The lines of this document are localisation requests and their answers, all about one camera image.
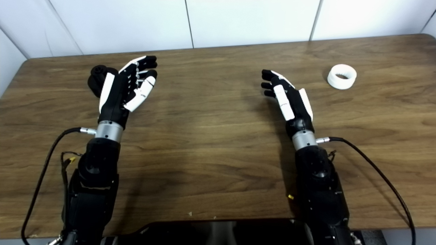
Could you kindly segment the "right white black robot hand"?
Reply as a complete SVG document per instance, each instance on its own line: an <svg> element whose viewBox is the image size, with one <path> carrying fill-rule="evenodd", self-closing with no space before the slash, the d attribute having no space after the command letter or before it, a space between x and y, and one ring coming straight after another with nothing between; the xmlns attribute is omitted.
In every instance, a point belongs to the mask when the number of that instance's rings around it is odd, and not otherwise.
<svg viewBox="0 0 436 245"><path fill-rule="evenodd" d="M276 99L285 119L285 130L290 138L298 132L315 132L313 111L305 89L296 89L281 74L272 70L262 70L261 87L264 95Z"/></svg>

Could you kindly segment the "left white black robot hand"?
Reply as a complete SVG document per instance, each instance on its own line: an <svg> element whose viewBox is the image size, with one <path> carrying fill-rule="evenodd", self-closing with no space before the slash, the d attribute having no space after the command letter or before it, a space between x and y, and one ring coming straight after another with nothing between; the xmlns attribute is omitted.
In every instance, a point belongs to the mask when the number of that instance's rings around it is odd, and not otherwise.
<svg viewBox="0 0 436 245"><path fill-rule="evenodd" d="M129 113L150 95L157 81L157 57L146 55L129 61L116 74L107 74L99 102L98 122L112 121L123 129Z"/></svg>

